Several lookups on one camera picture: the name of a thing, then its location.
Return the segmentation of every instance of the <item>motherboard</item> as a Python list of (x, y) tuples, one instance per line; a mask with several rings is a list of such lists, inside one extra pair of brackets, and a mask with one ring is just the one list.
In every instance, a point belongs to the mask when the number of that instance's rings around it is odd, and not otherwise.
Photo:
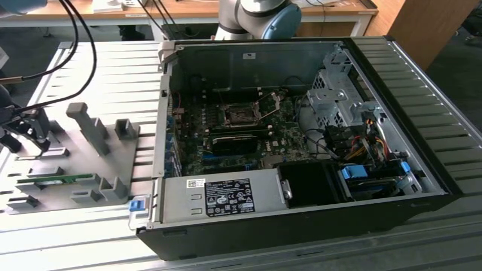
[(202, 94), (178, 93), (172, 99), (183, 176), (268, 169), (312, 159), (296, 122), (299, 95), (283, 89)]

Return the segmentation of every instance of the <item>wire bundle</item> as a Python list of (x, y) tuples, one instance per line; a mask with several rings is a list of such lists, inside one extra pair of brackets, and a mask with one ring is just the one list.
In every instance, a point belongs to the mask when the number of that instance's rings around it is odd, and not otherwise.
[(60, 1), (60, 4), (63, 6), (63, 8), (65, 9), (65, 12), (67, 12), (67, 15), (72, 21), (72, 26), (73, 26), (73, 33), (75, 33), (75, 38), (73, 38), (73, 46), (72, 46), (72, 50), (69, 51), (69, 54), (68, 56), (65, 57), (65, 59), (63, 60), (63, 62), (55, 66), (51, 70), (47, 70), (44, 72), (40, 72), (40, 73), (36, 73), (33, 75), (29, 75), (29, 76), (16, 76), (16, 77), (9, 77), (9, 78), (4, 78), (4, 79), (0, 79), (0, 84), (15, 84), (15, 83), (20, 83), (20, 82), (25, 82), (28, 80), (33, 80), (33, 79), (37, 79), (45, 75), (49, 75), (52, 74), (53, 72), (56, 72), (59, 69), (61, 69), (65, 64), (69, 62), (69, 60), (72, 59), (73, 57), (73, 54), (77, 52), (77, 47), (79, 47), (79, 29), (77, 29), (77, 24), (75, 22), (75, 17), (73, 17), (73, 14), (76, 15), (79, 21), (80, 21), (80, 24), (81, 26), (84, 27), (85, 29), (85, 33), (87, 33), (87, 36), (89, 38), (89, 43), (91, 43), (91, 47), (92, 47), (92, 70), (91, 70), (91, 74), (87, 78), (87, 81), (84, 83), (84, 85), (81, 86), (80, 90), (77, 92), (75, 92), (73, 94), (63, 97), (63, 98), (59, 98), (59, 99), (53, 99), (53, 100), (49, 100), (47, 102), (43, 102), (43, 103), (37, 103), (37, 104), (33, 104), (31, 106), (27, 106), (27, 107), (23, 107), (23, 108), (19, 108), (16, 109), (15, 113), (23, 113), (25, 111), (29, 111), (29, 110), (33, 110), (36, 108), (40, 108), (40, 107), (44, 107), (44, 106), (48, 106), (53, 103), (59, 103), (59, 102), (63, 102), (64, 100), (69, 100), (72, 98), (75, 98), (76, 96), (79, 96), (81, 94), (81, 92), (84, 92), (87, 86), (89, 85), (91, 81), (92, 81), (92, 78), (93, 78), (93, 75), (96, 73), (96, 68), (97, 68), (97, 51), (96, 51), (96, 45), (95, 45), (95, 42), (93, 42), (93, 38), (92, 38), (92, 34), (91, 34), (91, 31), (89, 31), (89, 27), (87, 26), (85, 24), (85, 21), (84, 19), (81, 18), (81, 15), (79, 14), (79, 11), (77, 9), (75, 8), (73, 4), (71, 3), (69, 0), (59, 0)]
[(167, 30), (168, 30), (168, 33), (164, 31), (164, 29), (163, 29), (163, 28), (160, 27), (160, 25), (158, 24), (156, 20), (155, 20), (154, 17), (152, 17), (152, 14), (148, 12), (148, 10), (147, 10), (147, 8), (146, 8), (146, 6), (143, 5), (143, 3), (142, 3), (140, 0), (138, 0), (138, 3), (140, 4), (140, 6), (142, 6), (142, 8), (143, 8), (143, 10), (144, 10), (144, 12), (146, 12), (146, 14), (148, 15), (150, 19), (151, 19), (152, 22), (155, 23), (156, 27), (159, 28), (159, 30), (160, 30), (160, 32), (162, 32), (162, 34), (163, 34), (163, 36), (164, 36), (164, 39), (170, 40), (170, 36), (171, 36), (172, 38), (176, 38), (176, 36), (175, 36), (175, 31), (172, 31), (172, 28), (170, 27), (170, 24), (171, 24), (171, 23), (168, 22), (168, 20), (167, 20), (167, 18), (166, 18), (166, 15), (167, 15), (167, 17), (170, 18), (171, 22), (172, 22), (172, 25), (174, 25), (174, 27), (175, 27), (175, 30), (176, 30), (183, 36), (186, 36), (187, 38), (191, 38), (191, 37), (196, 37), (196, 36), (198, 36), (199, 32), (198, 32), (196, 34), (194, 34), (194, 35), (188, 35), (188, 34), (186, 34), (183, 31), (180, 31), (179, 25), (175, 23), (175, 21), (174, 21), (174, 19), (172, 19), (172, 16), (171, 16), (171, 13), (168, 12), (168, 10), (167, 10), (167, 8), (166, 8), (166, 5), (164, 5), (164, 3), (162, 2), (162, 0), (152, 0), (152, 4), (155, 5), (159, 14), (160, 14), (160, 16), (163, 17), (163, 23), (164, 23), (164, 25), (166, 25), (166, 28), (167, 28)]

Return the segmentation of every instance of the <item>black cable on table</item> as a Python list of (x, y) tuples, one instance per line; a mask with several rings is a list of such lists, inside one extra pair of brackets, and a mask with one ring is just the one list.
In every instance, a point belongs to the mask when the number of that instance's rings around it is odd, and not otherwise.
[(171, 19), (171, 21), (172, 21), (172, 24), (174, 24), (178, 32), (179, 32), (180, 34), (183, 34), (183, 35), (184, 35), (186, 37), (188, 37), (188, 38), (196, 37), (196, 36), (199, 35), (200, 30), (199, 30), (198, 33), (194, 34), (194, 35), (188, 35), (188, 34), (186, 34), (183, 31), (180, 31), (179, 26), (178, 26), (178, 24), (175, 23), (175, 21), (174, 21), (174, 19), (172, 19), (172, 16), (171, 16), (171, 13), (168, 12), (168, 10), (167, 10), (167, 8), (166, 8), (162, 0), (159, 0), (159, 4), (160, 4), (160, 6), (162, 6), (163, 9), (164, 9), (166, 14), (167, 14), (167, 16), (170, 17), (170, 19)]
[(166, 16), (164, 16), (163, 12), (160, 11), (160, 8), (159, 8), (159, 5), (158, 5), (156, 0), (152, 0), (152, 3), (154, 3), (154, 5), (155, 5), (155, 7), (156, 7), (156, 9), (158, 9), (158, 11), (159, 11), (160, 16), (163, 17), (163, 22), (164, 22), (166, 28), (167, 28), (167, 30), (168, 30), (168, 33), (171, 34), (171, 37), (175, 39), (175, 34), (174, 34), (175, 32), (172, 31), (172, 29), (171, 29), (170, 25), (168, 25), (168, 21), (167, 21), (167, 19), (166, 19)]
[(138, 0), (138, 3), (139, 3), (139, 5), (140, 5), (140, 7), (143, 8), (146, 15), (148, 15), (148, 17), (150, 17), (150, 19), (152, 20), (154, 24), (155, 24), (156, 27), (159, 28), (159, 31), (160, 31), (160, 33), (162, 33), (163, 36), (164, 36), (164, 39), (170, 40), (168, 34), (166, 33), (166, 31), (164, 31), (163, 28), (160, 27), (160, 25), (159, 25), (159, 23), (156, 22), (156, 20), (152, 18), (152, 15), (151, 15), (151, 13), (148, 12), (148, 10), (147, 10), (146, 6), (143, 5), (142, 1)]

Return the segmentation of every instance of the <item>cable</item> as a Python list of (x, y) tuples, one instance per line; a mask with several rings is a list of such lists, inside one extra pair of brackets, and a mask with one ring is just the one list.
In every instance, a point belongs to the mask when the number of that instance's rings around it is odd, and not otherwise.
[(188, 34), (186, 34), (183, 31), (180, 31), (179, 26), (178, 26), (178, 24), (175, 23), (175, 21), (174, 21), (174, 19), (172, 19), (171, 13), (168, 13), (167, 8), (166, 8), (162, 0), (159, 0), (159, 4), (160, 4), (160, 6), (162, 6), (163, 9), (164, 9), (164, 12), (166, 12), (167, 16), (170, 17), (170, 19), (171, 19), (171, 21), (172, 21), (172, 24), (174, 24), (178, 32), (179, 32), (180, 34), (183, 34), (183, 35), (184, 35), (186, 37), (188, 37), (188, 38), (196, 37), (196, 36), (199, 35), (200, 30), (199, 30), (198, 33), (194, 34), (194, 35), (188, 35)]
[(152, 20), (154, 24), (155, 24), (155, 25), (156, 25), (156, 27), (159, 28), (160, 33), (163, 34), (164, 39), (166, 39), (166, 40), (170, 40), (170, 38), (168, 38), (168, 35), (167, 35), (166, 31), (163, 30), (163, 28), (162, 28), (162, 27), (160, 27), (160, 25), (158, 24), (156, 20), (152, 18), (152, 15), (151, 15), (151, 13), (148, 12), (148, 10), (146, 9), (146, 6), (143, 5), (142, 1), (140, 1), (140, 0), (138, 0), (138, 3), (139, 3), (139, 5), (140, 5), (140, 7), (143, 8), (144, 13), (146, 13), (146, 14), (148, 15), (148, 17), (151, 18), (151, 20)]
[(320, 5), (312, 4), (308, 0), (304, 0), (311, 6), (314, 7), (335, 7), (335, 5), (326, 5), (322, 2), (319, 2), (319, 0), (316, 0), (318, 3), (320, 3)]
[(306, 134), (306, 131), (303, 131), (303, 129), (302, 129), (302, 126), (299, 124), (299, 113), (302, 111), (302, 104), (303, 104), (303, 101), (304, 101), (306, 98), (307, 98), (307, 96), (304, 95), (303, 99), (302, 99), (302, 101), (299, 103), (298, 112), (296, 112), (296, 116), (298, 116), (296, 123), (298, 123), (299, 130), (304, 134), (304, 137), (307, 138), (307, 140), (311, 141), (311, 143), (315, 144), (316, 147), (320, 147), (327, 152), (327, 154), (330, 154), (330, 156), (331, 156), (331, 158), (334, 160), (339, 160), (339, 156), (324, 145), (322, 145), (318, 141), (315, 141), (312, 138), (310, 138), (308, 135)]
[(3, 78), (0, 79), (0, 85), (7, 85), (7, 84), (16, 84), (16, 83), (21, 83), (25, 82), (28, 80), (40, 78), (45, 75), (49, 75), (51, 73), (53, 73), (55, 71), (57, 71), (59, 69), (63, 68), (63, 66), (65, 66), (65, 64), (69, 62), (69, 60), (73, 57), (75, 52), (77, 52), (77, 46), (79, 46), (79, 29), (77, 29), (77, 24), (75, 23), (75, 17), (73, 14), (71, 12), (71, 10), (68, 9), (68, 7), (65, 6), (65, 3), (63, 1), (60, 1), (60, 4), (63, 6), (63, 8), (65, 9), (67, 15), (72, 21), (72, 25), (73, 25), (73, 33), (75, 33), (75, 38), (73, 38), (73, 47), (72, 50), (68, 54), (68, 56), (65, 57), (65, 59), (63, 60), (63, 62), (55, 66), (51, 70), (44, 71), (44, 72), (39, 72), (33, 75), (29, 76), (16, 76), (16, 77), (8, 77), (8, 78)]
[(81, 18), (81, 15), (79, 14), (79, 11), (77, 9), (75, 8), (73, 4), (71, 3), (69, 0), (60, 0), (60, 2), (64, 2), (69, 9), (73, 11), (75, 15), (77, 16), (77, 19), (81, 23), (81, 26), (84, 27), (85, 29), (85, 33), (87, 33), (87, 36), (89, 37), (89, 42), (91, 42), (91, 47), (92, 47), (92, 70), (91, 70), (91, 74), (89, 74), (89, 77), (87, 78), (87, 81), (84, 83), (84, 85), (81, 86), (80, 90), (73, 93), (72, 95), (69, 96), (65, 96), (60, 99), (55, 99), (55, 100), (49, 100), (47, 102), (43, 102), (43, 103), (37, 103), (37, 104), (33, 104), (31, 106), (27, 106), (21, 109), (17, 110), (17, 112), (25, 112), (28, 110), (32, 110), (32, 109), (36, 109), (36, 108), (40, 108), (40, 107), (44, 107), (44, 106), (48, 106), (49, 104), (53, 104), (53, 103), (57, 103), (57, 102), (63, 102), (64, 100), (69, 100), (72, 98), (75, 98), (76, 96), (79, 96), (81, 94), (81, 92), (84, 92), (87, 86), (89, 85), (91, 81), (92, 81), (92, 78), (93, 78), (93, 75), (96, 74), (96, 69), (97, 69), (97, 50), (96, 50), (96, 45), (95, 45), (95, 42), (93, 42), (93, 38), (92, 38), (92, 34), (91, 34), (91, 31), (89, 31), (89, 27), (87, 26), (85, 24), (85, 21), (84, 21), (84, 18)]
[(171, 37), (175, 39), (175, 34), (174, 34), (172, 29), (171, 29), (170, 25), (168, 25), (168, 21), (167, 21), (167, 19), (166, 19), (166, 17), (164, 17), (164, 14), (163, 14), (163, 12), (160, 11), (160, 8), (159, 8), (159, 6), (158, 6), (156, 0), (152, 0), (152, 3), (154, 3), (154, 5), (155, 5), (155, 7), (156, 7), (156, 9), (158, 9), (158, 11), (159, 11), (160, 16), (163, 17), (163, 22), (164, 22), (166, 28), (167, 28), (167, 30), (168, 30), (168, 32), (170, 32), (170, 34), (171, 34)]

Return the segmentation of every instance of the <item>barcode sticker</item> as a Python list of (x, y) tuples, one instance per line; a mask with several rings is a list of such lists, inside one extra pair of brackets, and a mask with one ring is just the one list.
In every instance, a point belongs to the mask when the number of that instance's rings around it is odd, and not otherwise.
[(204, 187), (206, 179), (190, 179), (186, 181), (187, 188)]

